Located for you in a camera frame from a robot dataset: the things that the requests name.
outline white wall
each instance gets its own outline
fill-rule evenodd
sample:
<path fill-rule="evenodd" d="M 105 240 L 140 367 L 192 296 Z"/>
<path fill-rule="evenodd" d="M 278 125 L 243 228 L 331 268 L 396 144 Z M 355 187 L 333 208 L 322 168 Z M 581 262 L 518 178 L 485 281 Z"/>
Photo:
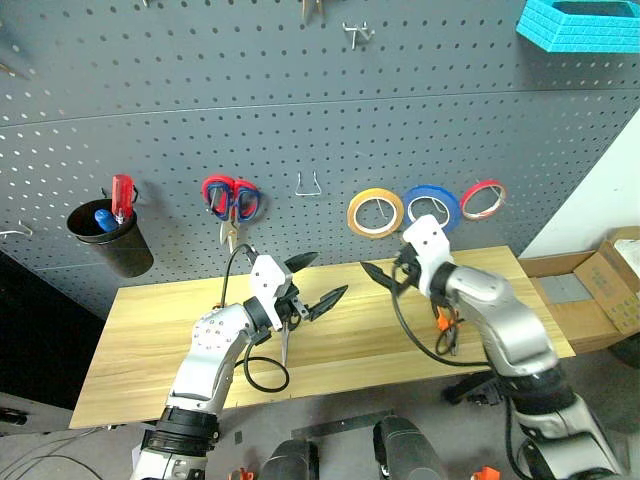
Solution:
<path fill-rule="evenodd" d="M 521 258 L 597 248 L 607 231 L 640 225 L 640 111 Z"/>

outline blue plastic basket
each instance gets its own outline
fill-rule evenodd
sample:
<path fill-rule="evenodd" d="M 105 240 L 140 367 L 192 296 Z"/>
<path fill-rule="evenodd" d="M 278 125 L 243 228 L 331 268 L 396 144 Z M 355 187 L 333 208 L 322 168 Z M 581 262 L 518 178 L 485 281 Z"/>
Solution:
<path fill-rule="evenodd" d="M 547 52 L 640 53 L 640 7 L 630 1 L 527 0 L 516 31 Z"/>

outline tape roll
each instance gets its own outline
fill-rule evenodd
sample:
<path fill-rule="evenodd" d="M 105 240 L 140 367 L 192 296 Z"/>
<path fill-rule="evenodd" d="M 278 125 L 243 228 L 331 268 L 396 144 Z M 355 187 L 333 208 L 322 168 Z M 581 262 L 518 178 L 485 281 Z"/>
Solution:
<path fill-rule="evenodd" d="M 440 227 L 445 233 L 450 232 L 460 223 L 462 213 L 458 199 L 453 193 L 437 185 L 418 185 L 404 194 L 403 202 L 406 212 L 404 222 L 407 226 L 416 221 L 413 204 L 422 199 L 433 200 L 436 206 L 439 203 L 444 207 L 447 218 L 440 223 Z"/>
<path fill-rule="evenodd" d="M 379 200 L 391 205 L 393 209 L 393 215 L 389 223 L 380 228 L 367 228 L 360 225 L 356 215 L 358 210 L 365 202 L 369 200 Z M 349 228 L 367 238 L 382 238 L 393 233 L 402 223 L 402 217 L 404 215 L 404 207 L 402 206 L 402 200 L 395 193 L 390 192 L 384 188 L 370 188 L 358 193 L 349 202 L 349 208 L 347 209 L 347 225 Z"/>
<path fill-rule="evenodd" d="M 479 191 L 484 190 L 485 188 L 499 189 L 500 193 L 497 194 L 498 199 L 495 201 L 493 205 L 491 205 L 486 210 L 483 210 L 482 212 L 478 212 L 478 213 L 468 212 L 467 203 L 469 203 L 469 200 L 471 200 L 471 197 L 473 197 Z M 491 215 L 496 213 L 498 210 L 500 210 L 500 208 L 504 205 L 504 202 L 506 201 L 506 199 L 507 199 L 507 188 L 504 186 L 504 184 L 502 184 L 498 180 L 489 179 L 483 182 L 476 183 L 474 186 L 472 186 L 469 190 L 465 192 L 465 194 L 460 199 L 460 210 L 462 211 L 462 214 L 465 216 L 465 218 L 468 218 L 469 220 L 482 220 L 483 218 L 490 217 Z"/>

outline yellow tape roll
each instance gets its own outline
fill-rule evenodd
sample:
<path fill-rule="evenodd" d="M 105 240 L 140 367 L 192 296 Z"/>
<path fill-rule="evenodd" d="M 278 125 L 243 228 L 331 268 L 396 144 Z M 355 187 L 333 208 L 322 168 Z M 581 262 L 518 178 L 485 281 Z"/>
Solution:
<path fill-rule="evenodd" d="M 358 209 L 369 200 L 380 200 L 381 202 L 388 203 L 391 205 L 391 208 L 393 208 L 391 221 L 384 227 L 367 228 L 358 223 L 356 218 Z M 347 209 L 347 225 L 349 225 L 349 228 L 358 235 L 368 238 L 382 238 L 393 233 L 400 226 L 403 216 L 404 206 L 402 205 L 400 197 L 384 188 L 370 188 L 358 193 L 351 199 L 351 202 L 349 202 L 349 208 Z"/>

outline red tape roll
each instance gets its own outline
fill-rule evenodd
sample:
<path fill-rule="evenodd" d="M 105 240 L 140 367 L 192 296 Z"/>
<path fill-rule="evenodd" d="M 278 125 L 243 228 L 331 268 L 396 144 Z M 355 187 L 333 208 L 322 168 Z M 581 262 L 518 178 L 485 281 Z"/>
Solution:
<path fill-rule="evenodd" d="M 478 212 L 478 213 L 467 212 L 466 210 L 467 203 L 469 203 L 469 200 L 471 200 L 471 197 L 473 197 L 480 190 L 484 190 L 485 188 L 499 189 L 500 193 L 497 194 L 498 199 L 495 201 L 493 205 L 491 205 L 486 210 L 483 210 L 482 212 Z M 482 220 L 483 218 L 490 217 L 491 215 L 496 213 L 504 205 L 506 199 L 507 199 L 507 188 L 498 180 L 489 179 L 483 182 L 476 183 L 474 186 L 472 186 L 469 190 L 465 192 L 465 194 L 460 199 L 460 210 L 462 210 L 462 214 L 464 215 L 464 217 L 468 218 L 469 220 Z"/>

